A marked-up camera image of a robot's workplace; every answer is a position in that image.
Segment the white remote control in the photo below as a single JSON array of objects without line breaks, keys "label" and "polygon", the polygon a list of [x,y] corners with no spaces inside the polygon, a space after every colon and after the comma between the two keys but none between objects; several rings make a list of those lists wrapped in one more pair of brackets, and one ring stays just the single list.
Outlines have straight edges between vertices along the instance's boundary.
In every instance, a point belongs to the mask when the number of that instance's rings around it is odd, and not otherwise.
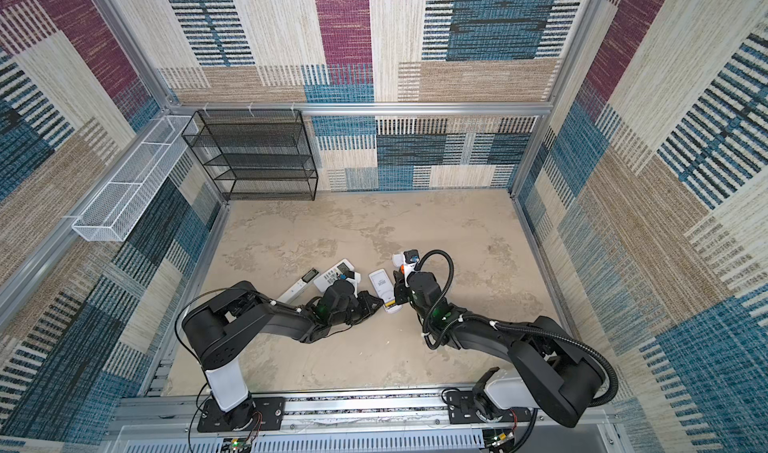
[{"label": "white remote control", "polygon": [[[394,284],[384,269],[371,272],[369,274],[369,279],[376,292],[376,295],[379,298],[381,298],[383,301],[394,298]],[[384,307],[384,309],[390,314],[397,313],[401,308],[401,305],[389,309]]]},{"label": "white remote control", "polygon": [[320,293],[324,293],[342,275],[347,275],[353,270],[353,264],[347,259],[342,259],[330,269],[315,277],[313,284]]}]

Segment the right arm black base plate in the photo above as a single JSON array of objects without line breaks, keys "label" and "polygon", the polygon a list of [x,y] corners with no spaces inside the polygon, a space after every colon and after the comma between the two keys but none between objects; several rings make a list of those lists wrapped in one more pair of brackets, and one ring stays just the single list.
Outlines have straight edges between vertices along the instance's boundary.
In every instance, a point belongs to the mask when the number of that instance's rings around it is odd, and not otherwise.
[{"label": "right arm black base plate", "polygon": [[483,393],[475,394],[471,390],[445,388],[441,391],[440,398],[447,407],[451,424],[526,423],[532,418],[530,408],[501,409]]}]

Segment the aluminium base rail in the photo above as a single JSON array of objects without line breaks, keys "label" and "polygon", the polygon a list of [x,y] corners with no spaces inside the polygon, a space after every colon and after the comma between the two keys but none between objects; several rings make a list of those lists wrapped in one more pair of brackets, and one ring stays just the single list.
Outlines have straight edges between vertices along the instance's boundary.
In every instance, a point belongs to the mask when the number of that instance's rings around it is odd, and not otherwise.
[{"label": "aluminium base rail", "polygon": [[573,428],[533,407],[521,383],[518,407],[497,422],[470,410],[466,384],[268,392],[254,396],[258,428],[228,431],[207,396],[121,402],[102,452],[629,452],[610,407],[587,410]]}]

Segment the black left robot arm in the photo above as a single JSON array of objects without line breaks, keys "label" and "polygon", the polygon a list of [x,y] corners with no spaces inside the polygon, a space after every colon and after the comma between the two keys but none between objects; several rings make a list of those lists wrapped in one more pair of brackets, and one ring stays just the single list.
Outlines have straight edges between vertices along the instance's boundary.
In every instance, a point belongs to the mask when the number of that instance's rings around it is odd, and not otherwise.
[{"label": "black left robot arm", "polygon": [[338,325],[354,327],[384,307],[384,301],[344,277],[302,306],[290,306],[241,281],[218,291],[181,320],[219,410],[245,407],[250,392],[239,366],[240,353],[260,333],[312,344]]}]

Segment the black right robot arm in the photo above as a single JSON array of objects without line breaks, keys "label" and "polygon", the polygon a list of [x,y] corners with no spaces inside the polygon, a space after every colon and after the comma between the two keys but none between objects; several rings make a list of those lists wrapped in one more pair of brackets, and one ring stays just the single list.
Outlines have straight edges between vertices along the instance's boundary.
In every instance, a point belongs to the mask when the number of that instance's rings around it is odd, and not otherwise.
[{"label": "black right robot arm", "polygon": [[596,349],[569,336],[553,319],[494,320],[446,300],[430,272],[394,272],[394,294],[417,313],[427,347],[476,350],[506,360],[537,406],[562,426],[574,427],[586,409],[611,402],[619,379]]}]

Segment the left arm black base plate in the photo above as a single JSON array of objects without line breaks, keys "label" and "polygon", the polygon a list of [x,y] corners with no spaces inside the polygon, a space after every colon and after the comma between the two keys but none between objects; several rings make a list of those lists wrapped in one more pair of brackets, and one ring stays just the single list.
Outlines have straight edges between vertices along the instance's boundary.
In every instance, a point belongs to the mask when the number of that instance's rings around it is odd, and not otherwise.
[{"label": "left arm black base plate", "polygon": [[223,412],[215,399],[207,399],[202,406],[202,418],[197,433],[224,433],[245,431],[277,431],[281,428],[285,410],[285,397],[250,398],[229,412]]}]

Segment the slim white remote black screen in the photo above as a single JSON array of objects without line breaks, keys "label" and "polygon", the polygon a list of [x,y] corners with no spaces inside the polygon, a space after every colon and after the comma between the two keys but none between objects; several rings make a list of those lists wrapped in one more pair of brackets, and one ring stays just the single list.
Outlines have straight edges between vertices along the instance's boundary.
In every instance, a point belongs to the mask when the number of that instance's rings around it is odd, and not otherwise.
[{"label": "slim white remote black screen", "polygon": [[277,301],[281,303],[290,304],[296,300],[314,279],[319,275],[319,271],[316,268],[311,268],[303,276],[301,276],[290,288],[288,288],[283,294],[281,294]]}]

